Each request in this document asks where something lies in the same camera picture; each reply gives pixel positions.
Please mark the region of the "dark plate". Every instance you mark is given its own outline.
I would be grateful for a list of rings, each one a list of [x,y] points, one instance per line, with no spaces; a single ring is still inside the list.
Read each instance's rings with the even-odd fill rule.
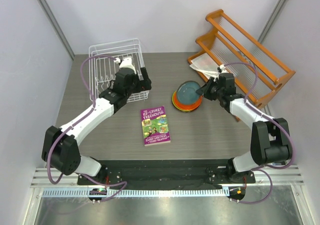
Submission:
[[[197,93],[200,89],[200,85],[196,81],[185,81],[182,83],[176,91],[176,97],[178,102],[183,105],[192,105],[197,102],[201,95]]]

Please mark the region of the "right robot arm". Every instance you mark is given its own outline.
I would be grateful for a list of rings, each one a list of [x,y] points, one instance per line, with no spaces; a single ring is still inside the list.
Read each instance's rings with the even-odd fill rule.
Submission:
[[[288,122],[265,114],[237,93],[233,74],[221,73],[217,78],[210,78],[196,93],[210,101],[219,101],[222,108],[251,130],[249,151],[227,161],[225,175],[230,182],[236,183],[250,171],[272,163],[294,161]]]

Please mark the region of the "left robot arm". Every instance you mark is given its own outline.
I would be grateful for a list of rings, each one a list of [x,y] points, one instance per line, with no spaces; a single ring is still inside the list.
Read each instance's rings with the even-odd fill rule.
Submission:
[[[52,178],[51,168],[66,176],[72,173],[87,175],[97,185],[106,180],[107,173],[102,164],[92,157],[81,155],[79,145],[100,123],[126,105],[132,94],[151,90],[152,82],[146,68],[142,67],[140,72],[142,79],[131,66],[120,68],[112,85],[101,92],[90,107],[69,123],[46,130],[41,158],[47,163],[51,183],[58,183]]]

